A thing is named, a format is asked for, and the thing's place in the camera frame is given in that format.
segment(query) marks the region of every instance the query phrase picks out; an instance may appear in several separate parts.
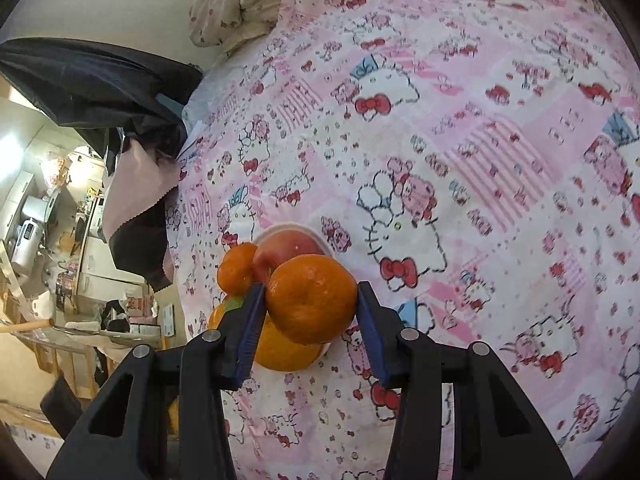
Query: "rice cooker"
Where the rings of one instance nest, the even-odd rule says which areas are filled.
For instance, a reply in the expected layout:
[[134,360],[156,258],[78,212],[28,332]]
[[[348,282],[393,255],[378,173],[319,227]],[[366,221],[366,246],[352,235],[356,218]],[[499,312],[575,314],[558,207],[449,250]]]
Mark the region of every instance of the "rice cooker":
[[42,225],[33,220],[27,220],[22,224],[11,259],[11,266],[17,274],[28,276],[31,273],[43,232]]

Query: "pink bedsheet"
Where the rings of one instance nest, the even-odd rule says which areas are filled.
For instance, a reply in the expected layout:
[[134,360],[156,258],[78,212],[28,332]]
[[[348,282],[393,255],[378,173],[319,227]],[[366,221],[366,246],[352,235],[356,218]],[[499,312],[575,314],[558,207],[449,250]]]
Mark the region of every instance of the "pink bedsheet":
[[[284,0],[212,70],[168,209],[190,335],[229,247],[323,234],[440,342],[487,341],[574,470],[639,375],[638,68],[596,0]],[[371,480],[398,393],[357,326],[302,372],[225,394],[239,478]],[[452,395],[443,389],[442,477]]]

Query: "metal screw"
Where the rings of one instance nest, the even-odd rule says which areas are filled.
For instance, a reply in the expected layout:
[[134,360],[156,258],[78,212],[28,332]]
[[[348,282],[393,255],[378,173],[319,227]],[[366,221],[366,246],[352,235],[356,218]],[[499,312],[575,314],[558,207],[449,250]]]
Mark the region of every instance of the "metal screw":
[[133,357],[141,358],[149,355],[149,347],[147,345],[138,345],[133,349]]
[[202,334],[202,339],[207,343],[213,343],[220,339],[222,334],[218,330],[207,330],[204,334]]
[[400,337],[405,341],[415,341],[420,337],[420,332],[415,328],[403,328]]
[[478,355],[489,355],[489,345],[482,341],[473,343],[471,349]]

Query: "orange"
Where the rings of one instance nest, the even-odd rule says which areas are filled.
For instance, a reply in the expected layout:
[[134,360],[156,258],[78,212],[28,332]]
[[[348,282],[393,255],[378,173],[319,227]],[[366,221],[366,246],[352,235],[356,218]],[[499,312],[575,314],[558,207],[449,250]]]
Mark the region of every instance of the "orange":
[[230,296],[244,296],[254,282],[252,265],[257,246],[246,242],[232,247],[218,267],[218,286]]
[[277,372],[304,370],[315,361],[322,345],[299,345],[292,343],[274,326],[269,314],[264,319],[262,333],[255,351],[255,362]]
[[209,323],[207,323],[207,329],[212,330],[214,328],[218,328],[220,321],[222,321],[222,317],[225,315],[225,303],[220,303],[216,308],[213,309],[211,316],[209,316]]
[[322,254],[302,254],[271,275],[265,296],[274,325],[294,343],[328,343],[356,313],[356,280]]
[[180,429],[180,397],[176,397],[174,402],[169,404],[168,412],[171,434],[177,435]]

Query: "red apple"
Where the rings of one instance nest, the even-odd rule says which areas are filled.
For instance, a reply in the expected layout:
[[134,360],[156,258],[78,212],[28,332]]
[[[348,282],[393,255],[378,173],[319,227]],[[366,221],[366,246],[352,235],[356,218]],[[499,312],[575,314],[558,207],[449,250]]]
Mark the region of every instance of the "red apple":
[[316,241],[296,229],[274,233],[263,241],[254,254],[254,278],[265,285],[273,271],[300,254],[324,254]]

